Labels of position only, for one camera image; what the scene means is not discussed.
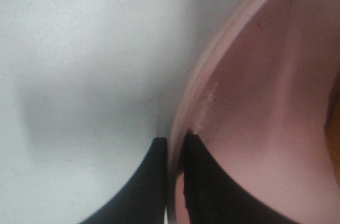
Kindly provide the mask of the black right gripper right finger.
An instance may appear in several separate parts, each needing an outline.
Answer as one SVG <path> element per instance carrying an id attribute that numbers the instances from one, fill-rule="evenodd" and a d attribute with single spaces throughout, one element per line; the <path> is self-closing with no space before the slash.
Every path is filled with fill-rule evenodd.
<path id="1" fill-rule="evenodd" d="M 198 135 L 185 136 L 182 152 L 191 223 L 292 223 L 231 179 Z"/>

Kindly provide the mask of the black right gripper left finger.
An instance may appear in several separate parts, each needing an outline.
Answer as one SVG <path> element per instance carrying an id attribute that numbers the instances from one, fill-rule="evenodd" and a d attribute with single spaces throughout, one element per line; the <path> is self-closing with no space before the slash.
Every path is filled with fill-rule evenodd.
<path id="1" fill-rule="evenodd" d="M 167 140 L 153 139 L 128 182 L 83 223 L 164 223 L 167 203 Z"/>

